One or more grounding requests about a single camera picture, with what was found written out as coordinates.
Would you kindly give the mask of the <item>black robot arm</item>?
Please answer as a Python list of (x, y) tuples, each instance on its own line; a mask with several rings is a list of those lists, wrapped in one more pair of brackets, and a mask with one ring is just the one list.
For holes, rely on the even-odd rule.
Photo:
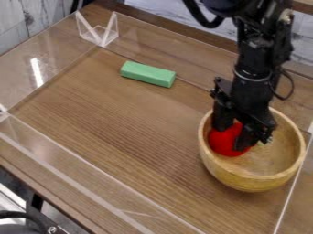
[(213, 98), (212, 128), (223, 132), (241, 124), (232, 149), (246, 151), (267, 143), (276, 129), (268, 109), (276, 94), (282, 64), (291, 56), (291, 0), (204, 0), (205, 9), (229, 17), (236, 26), (237, 58), (231, 80), (216, 77), (209, 92)]

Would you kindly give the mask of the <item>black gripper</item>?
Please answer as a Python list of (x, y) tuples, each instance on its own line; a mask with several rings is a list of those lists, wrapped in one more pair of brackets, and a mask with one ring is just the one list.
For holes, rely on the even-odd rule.
[(212, 128), (225, 131), (239, 121), (241, 130), (233, 139), (233, 149), (246, 151), (258, 142), (267, 143), (276, 129), (274, 114), (268, 102), (274, 96), (268, 88), (268, 77), (260, 79), (233, 71), (233, 80), (221, 77), (213, 79), (209, 96), (213, 99)]

